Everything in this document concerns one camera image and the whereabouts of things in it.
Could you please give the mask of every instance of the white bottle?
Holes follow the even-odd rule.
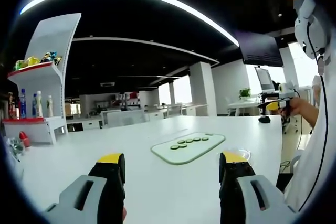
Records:
[[[37,96],[36,96],[36,117],[37,118],[42,118],[43,113],[42,113],[42,97],[41,97],[41,91],[37,91]]]
[[[48,117],[54,116],[52,107],[53,107],[53,98],[51,97],[51,95],[49,95],[47,100]]]

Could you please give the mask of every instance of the window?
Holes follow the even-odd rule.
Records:
[[[170,99],[169,83],[159,86],[159,101],[160,104],[172,104]]]
[[[245,65],[248,75],[248,82],[251,88],[251,95],[256,95],[261,93],[261,86],[257,76],[257,72],[255,70],[254,65]],[[269,67],[269,66],[261,66],[261,68],[268,70],[269,75],[272,80],[276,83],[284,83],[286,82],[284,69],[280,67]]]
[[[71,114],[80,114],[80,104],[70,104]]]
[[[176,79],[173,82],[174,85],[174,96],[176,103],[189,103],[193,99],[191,97],[191,87],[189,76],[184,76]]]
[[[298,42],[288,44],[292,54],[299,87],[311,86],[314,76],[318,75],[315,59],[310,59]]]

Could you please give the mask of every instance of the potted plant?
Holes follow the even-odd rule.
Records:
[[[245,88],[239,91],[239,99],[246,101],[248,98],[251,97],[251,89]]]

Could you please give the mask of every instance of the cucumber slice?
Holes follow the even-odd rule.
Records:
[[[172,145],[172,146],[170,146],[170,149],[172,149],[172,150],[177,150],[178,148],[180,148],[178,145]]]

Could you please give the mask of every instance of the blue bottle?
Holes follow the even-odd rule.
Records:
[[[21,96],[20,96],[20,118],[24,119],[27,117],[26,113],[26,90],[21,89]]]
[[[33,105],[33,107],[32,107],[32,116],[33,116],[33,118],[35,118],[36,117],[36,95],[37,94],[34,94],[33,95],[33,102],[32,102],[32,105]]]

